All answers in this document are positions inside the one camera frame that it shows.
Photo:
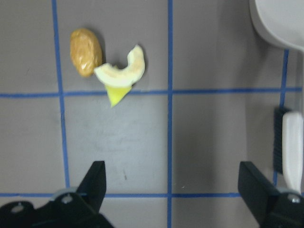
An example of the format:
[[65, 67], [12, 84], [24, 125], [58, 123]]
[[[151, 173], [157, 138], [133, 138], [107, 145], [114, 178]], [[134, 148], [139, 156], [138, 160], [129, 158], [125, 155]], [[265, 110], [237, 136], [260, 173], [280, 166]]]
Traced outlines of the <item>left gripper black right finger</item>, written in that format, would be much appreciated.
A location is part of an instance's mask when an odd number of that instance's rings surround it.
[[263, 228], [280, 192], [250, 161], [240, 162], [237, 187], [251, 214]]

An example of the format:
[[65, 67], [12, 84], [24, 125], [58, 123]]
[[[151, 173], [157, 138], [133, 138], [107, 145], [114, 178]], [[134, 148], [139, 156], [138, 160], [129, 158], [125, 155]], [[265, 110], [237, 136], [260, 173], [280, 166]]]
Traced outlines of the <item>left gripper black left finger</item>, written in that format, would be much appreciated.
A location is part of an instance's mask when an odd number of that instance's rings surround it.
[[99, 211], [106, 193], [106, 172], [104, 161], [94, 161], [76, 189], [94, 211]]

